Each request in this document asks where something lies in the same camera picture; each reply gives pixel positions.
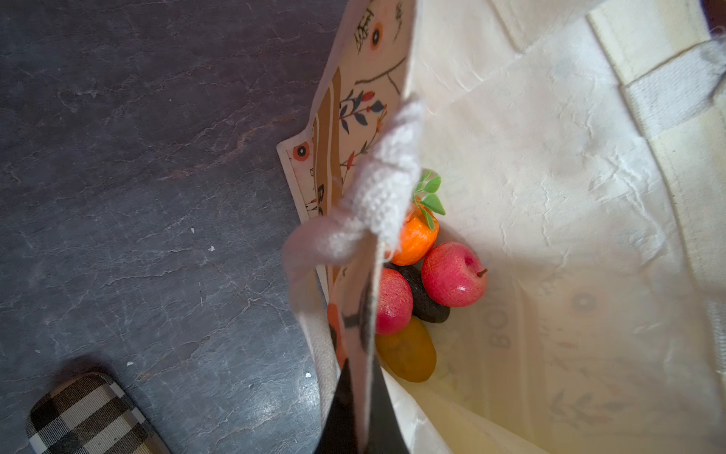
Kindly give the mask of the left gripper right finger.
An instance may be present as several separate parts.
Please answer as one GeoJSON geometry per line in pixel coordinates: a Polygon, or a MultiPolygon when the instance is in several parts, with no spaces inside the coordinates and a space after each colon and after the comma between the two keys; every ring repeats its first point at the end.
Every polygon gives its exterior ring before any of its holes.
{"type": "Polygon", "coordinates": [[[372,363],[372,388],[367,452],[409,454],[400,431],[389,391],[378,359],[372,363]]]}

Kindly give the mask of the red apple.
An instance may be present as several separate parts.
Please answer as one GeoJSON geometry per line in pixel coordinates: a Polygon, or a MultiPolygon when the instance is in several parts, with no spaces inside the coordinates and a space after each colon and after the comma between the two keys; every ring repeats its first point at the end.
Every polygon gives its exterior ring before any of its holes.
{"type": "Polygon", "coordinates": [[[423,287],[436,303],[465,308],[480,300],[488,287],[488,270],[459,242],[434,247],[422,267],[423,287]]]}
{"type": "Polygon", "coordinates": [[[410,284],[400,272],[385,268],[382,271],[376,310],[376,334],[391,336],[402,331],[410,322],[413,311],[410,284]]]}

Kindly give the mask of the cream canvas grocery bag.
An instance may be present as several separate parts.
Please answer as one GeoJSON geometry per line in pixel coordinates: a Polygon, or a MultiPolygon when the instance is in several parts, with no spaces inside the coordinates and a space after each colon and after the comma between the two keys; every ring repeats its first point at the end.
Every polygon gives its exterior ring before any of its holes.
{"type": "Polygon", "coordinates": [[[321,428],[347,362],[357,453],[374,358],[410,453],[724,452],[725,37],[701,2],[351,1],[278,152],[321,428]],[[489,279],[421,320],[438,359],[413,383],[376,310],[428,169],[433,248],[489,279]]]}

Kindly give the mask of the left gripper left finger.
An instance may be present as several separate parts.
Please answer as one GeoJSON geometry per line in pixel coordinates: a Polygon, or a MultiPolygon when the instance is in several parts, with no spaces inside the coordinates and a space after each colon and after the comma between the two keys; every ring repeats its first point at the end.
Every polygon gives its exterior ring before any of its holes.
{"type": "Polygon", "coordinates": [[[349,364],[344,363],[315,454],[356,454],[355,404],[349,364]]]}

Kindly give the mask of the orange fruit white basket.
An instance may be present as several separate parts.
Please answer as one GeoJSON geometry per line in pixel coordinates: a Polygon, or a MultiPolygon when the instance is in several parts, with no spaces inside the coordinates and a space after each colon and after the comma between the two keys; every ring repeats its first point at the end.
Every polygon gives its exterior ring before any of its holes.
{"type": "Polygon", "coordinates": [[[438,239],[438,217],[446,215],[438,192],[442,177],[433,170],[425,170],[414,187],[410,209],[399,236],[399,246],[391,258],[397,266],[419,263],[433,248],[438,239]]]}

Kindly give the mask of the yellow lemon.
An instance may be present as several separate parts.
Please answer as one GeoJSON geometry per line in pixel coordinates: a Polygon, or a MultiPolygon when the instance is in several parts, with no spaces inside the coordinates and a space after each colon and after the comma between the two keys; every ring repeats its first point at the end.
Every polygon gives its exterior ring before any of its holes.
{"type": "Polygon", "coordinates": [[[425,382],[436,369],[436,349],[427,327],[416,317],[396,334],[377,335],[375,345],[389,370],[408,382],[425,382]]]}

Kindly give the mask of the plaid case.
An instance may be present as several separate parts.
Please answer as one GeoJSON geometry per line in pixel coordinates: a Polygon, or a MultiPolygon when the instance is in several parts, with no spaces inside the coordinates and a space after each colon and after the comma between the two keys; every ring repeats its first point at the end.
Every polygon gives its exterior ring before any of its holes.
{"type": "Polygon", "coordinates": [[[169,454],[143,412],[106,374],[76,376],[43,396],[26,420],[43,454],[169,454]]]}

